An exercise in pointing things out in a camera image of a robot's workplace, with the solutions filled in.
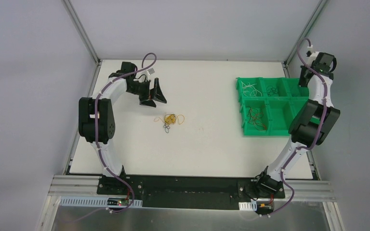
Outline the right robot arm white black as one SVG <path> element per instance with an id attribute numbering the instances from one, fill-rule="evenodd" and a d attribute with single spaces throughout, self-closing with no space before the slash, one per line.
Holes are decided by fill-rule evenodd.
<path id="1" fill-rule="evenodd" d="M 324 142 L 341 114 L 333 106 L 330 93 L 337 65 L 335 56 L 309 52 L 307 57 L 301 66 L 299 86 L 308 88 L 309 97 L 289 127 L 286 146 L 253 181 L 252 189 L 258 197 L 282 196 L 292 166 L 307 151 Z"/>

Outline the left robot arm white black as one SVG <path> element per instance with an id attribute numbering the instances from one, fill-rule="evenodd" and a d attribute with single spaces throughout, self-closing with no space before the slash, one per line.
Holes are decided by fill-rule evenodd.
<path id="1" fill-rule="evenodd" d="M 150 79 L 154 72 L 150 65 L 138 68 L 134 63 L 122 62 L 121 68 L 111 73 L 98 91 L 79 99 L 79 134 L 93 147 L 103 168 L 99 194 L 120 195 L 130 191 L 124 179 L 123 163 L 112 141 L 117 130 L 113 105 L 124 93 L 137 95 L 142 106 L 167 103 L 159 79 Z"/>

